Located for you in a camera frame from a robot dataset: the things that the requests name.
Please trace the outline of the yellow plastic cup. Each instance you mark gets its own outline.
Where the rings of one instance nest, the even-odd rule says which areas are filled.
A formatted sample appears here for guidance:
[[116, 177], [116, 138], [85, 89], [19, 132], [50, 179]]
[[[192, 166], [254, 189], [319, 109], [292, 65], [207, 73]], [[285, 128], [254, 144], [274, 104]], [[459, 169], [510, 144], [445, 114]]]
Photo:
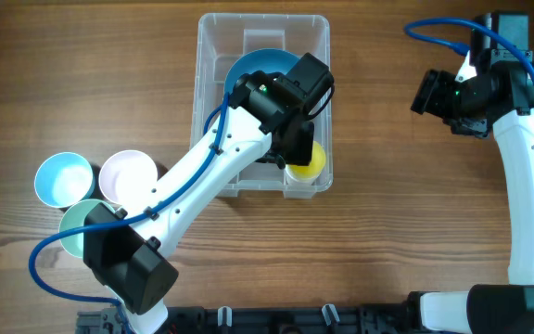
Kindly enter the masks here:
[[299, 175], [316, 175], [320, 176], [326, 164], [326, 153], [323, 147], [316, 141], [312, 144], [311, 161], [307, 166], [287, 165], [286, 169], [293, 170]]

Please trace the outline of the cream plastic cup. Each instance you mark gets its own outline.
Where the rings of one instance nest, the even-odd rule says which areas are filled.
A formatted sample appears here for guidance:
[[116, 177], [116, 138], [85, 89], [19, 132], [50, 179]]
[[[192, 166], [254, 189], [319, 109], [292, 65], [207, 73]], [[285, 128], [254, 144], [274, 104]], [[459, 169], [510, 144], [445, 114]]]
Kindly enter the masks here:
[[286, 181], [291, 186], [310, 186], [319, 177], [316, 175], [299, 175], [294, 173], [293, 170], [285, 169]]

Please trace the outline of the blue bowl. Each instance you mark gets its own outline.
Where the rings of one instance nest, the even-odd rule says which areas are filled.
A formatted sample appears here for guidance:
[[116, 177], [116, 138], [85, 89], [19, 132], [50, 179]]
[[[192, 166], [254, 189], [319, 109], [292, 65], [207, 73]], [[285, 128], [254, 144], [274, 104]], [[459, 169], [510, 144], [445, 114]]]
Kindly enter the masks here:
[[224, 91], [232, 93], [236, 81], [245, 73], [263, 71], [267, 74], [288, 73], [299, 61], [299, 57], [281, 49], [263, 48], [252, 51], [237, 60], [228, 71], [224, 81]]

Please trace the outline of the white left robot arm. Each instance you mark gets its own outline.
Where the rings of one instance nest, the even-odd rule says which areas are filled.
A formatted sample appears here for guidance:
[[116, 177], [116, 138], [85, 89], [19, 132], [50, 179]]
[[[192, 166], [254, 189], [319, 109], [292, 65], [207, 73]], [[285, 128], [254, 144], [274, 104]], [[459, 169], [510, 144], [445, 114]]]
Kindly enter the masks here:
[[118, 299], [126, 330], [155, 333], [178, 271], [168, 259], [188, 227], [231, 179], [256, 161], [306, 166], [312, 110], [334, 86], [329, 71], [255, 71], [225, 92], [216, 122], [138, 199], [86, 215], [83, 261]]

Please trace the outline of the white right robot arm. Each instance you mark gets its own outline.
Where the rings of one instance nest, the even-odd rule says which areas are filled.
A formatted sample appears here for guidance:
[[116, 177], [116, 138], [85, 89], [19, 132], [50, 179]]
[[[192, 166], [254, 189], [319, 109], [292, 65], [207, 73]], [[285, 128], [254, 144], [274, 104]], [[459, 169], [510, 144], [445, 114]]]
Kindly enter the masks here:
[[414, 294], [416, 326], [451, 333], [534, 333], [534, 84], [522, 64], [484, 72], [428, 71], [412, 110], [456, 135], [493, 135], [502, 156], [511, 220], [508, 284]]

